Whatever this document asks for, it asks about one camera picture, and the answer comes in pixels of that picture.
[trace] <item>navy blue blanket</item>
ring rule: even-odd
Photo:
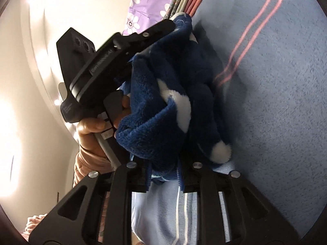
[[[133,60],[132,114],[116,134],[126,150],[152,163],[152,177],[177,179],[179,153],[222,164],[231,156],[222,140],[223,127],[215,113],[210,86],[213,72],[192,34],[192,19],[184,13],[172,19],[176,29]]]

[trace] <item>pink sleeve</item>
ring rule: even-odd
[[[80,146],[80,151],[77,153],[75,160],[73,187],[93,170],[100,172],[100,174],[113,171],[107,157],[94,155]]]

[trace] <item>finger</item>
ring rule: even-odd
[[[77,133],[79,136],[87,135],[90,133],[99,133],[104,131],[106,122],[97,118],[85,118],[77,125]]]
[[[130,115],[130,114],[131,114],[130,108],[123,110],[123,112],[113,122],[113,126],[117,129],[122,118],[124,118],[125,116]]]
[[[130,106],[130,97],[127,95],[124,95],[122,98],[122,105],[125,109],[129,108]]]

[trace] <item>white wall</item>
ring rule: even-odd
[[[56,41],[73,27],[99,48],[123,31],[129,3],[11,0],[0,18],[0,101],[14,111],[21,144],[18,186],[0,203],[19,231],[27,217],[48,212],[57,192],[62,197],[72,184],[78,146],[74,126],[66,129],[53,103],[63,81]]]
[[[57,192],[65,193],[68,163],[77,152],[77,143],[58,125],[31,74],[22,41],[21,2],[11,0],[0,18],[0,100],[14,111],[21,144],[18,186],[0,197],[0,203],[19,231],[27,217],[44,214],[57,203]]]

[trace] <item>purple floral fabric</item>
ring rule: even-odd
[[[131,0],[123,35],[141,33],[163,19],[171,0]]]

